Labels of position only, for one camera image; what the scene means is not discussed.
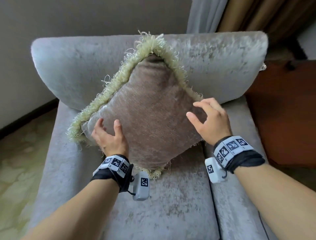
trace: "gold curtain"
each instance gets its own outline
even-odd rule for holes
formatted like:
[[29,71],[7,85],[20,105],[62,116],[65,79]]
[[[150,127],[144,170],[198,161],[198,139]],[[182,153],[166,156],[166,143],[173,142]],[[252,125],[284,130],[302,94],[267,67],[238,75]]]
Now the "gold curtain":
[[264,31],[280,42],[316,16],[316,0],[229,0],[217,32]]

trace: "cream fringe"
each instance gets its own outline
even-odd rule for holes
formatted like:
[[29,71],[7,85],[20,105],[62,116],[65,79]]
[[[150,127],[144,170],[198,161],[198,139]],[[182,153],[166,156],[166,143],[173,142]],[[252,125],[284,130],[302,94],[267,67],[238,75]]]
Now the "cream fringe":
[[[141,38],[136,41],[138,45],[134,49],[133,53],[126,53],[124,61],[120,66],[118,72],[114,75],[111,81],[106,84],[102,93],[99,93],[96,98],[82,110],[73,120],[70,125],[67,135],[70,140],[74,142],[86,142],[87,138],[81,130],[81,123],[89,120],[90,116],[99,110],[99,108],[106,104],[112,95],[118,91],[126,82],[128,82],[130,75],[135,66],[148,57],[151,54],[155,54],[164,59],[166,65],[174,72],[175,77],[179,81],[179,85],[192,97],[195,101],[200,101],[202,97],[189,88],[185,82],[186,71],[183,66],[179,65],[179,59],[171,46],[168,46],[163,34],[155,37],[150,33],[141,33]],[[135,166],[135,168],[146,171],[151,179],[157,179],[160,177],[161,172],[165,169],[165,166],[159,167],[155,171],[151,171],[145,168]]]

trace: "wrist strap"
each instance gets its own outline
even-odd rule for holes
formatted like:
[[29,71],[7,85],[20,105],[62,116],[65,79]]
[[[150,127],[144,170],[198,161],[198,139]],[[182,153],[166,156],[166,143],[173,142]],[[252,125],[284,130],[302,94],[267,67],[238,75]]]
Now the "wrist strap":
[[215,144],[214,156],[231,173],[239,166],[254,167],[265,163],[263,157],[241,136],[221,139]]
[[119,185],[120,193],[127,192],[133,166],[123,155],[109,156],[93,172],[91,181],[95,179],[113,179]]

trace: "person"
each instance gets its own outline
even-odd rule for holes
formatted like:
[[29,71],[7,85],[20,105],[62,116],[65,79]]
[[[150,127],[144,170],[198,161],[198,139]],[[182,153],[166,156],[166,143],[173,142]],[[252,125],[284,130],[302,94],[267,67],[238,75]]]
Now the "person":
[[[201,123],[191,112],[186,114],[187,118],[207,143],[216,146],[222,139],[232,136],[227,113],[214,98],[193,105],[206,112],[207,120]],[[114,122],[115,136],[106,133],[102,122],[103,119],[97,121],[92,137],[104,154],[120,154],[128,158],[128,142],[119,120]],[[250,164],[245,166],[236,163],[227,170],[237,176],[278,239],[315,239],[316,192],[272,166],[261,164],[255,151],[252,157],[244,158],[256,160],[250,160]],[[23,240],[97,239],[120,189],[120,184],[114,178],[92,180],[76,196],[31,229]]]

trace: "sofa backrest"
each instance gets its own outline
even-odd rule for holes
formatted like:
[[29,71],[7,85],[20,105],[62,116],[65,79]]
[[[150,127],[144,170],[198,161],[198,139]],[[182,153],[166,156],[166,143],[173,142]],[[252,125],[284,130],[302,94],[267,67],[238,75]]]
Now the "sofa backrest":
[[[139,35],[40,38],[32,58],[42,81],[69,107],[82,110],[118,71]],[[224,103],[242,96],[264,61],[263,32],[165,35],[179,52],[193,90]]]

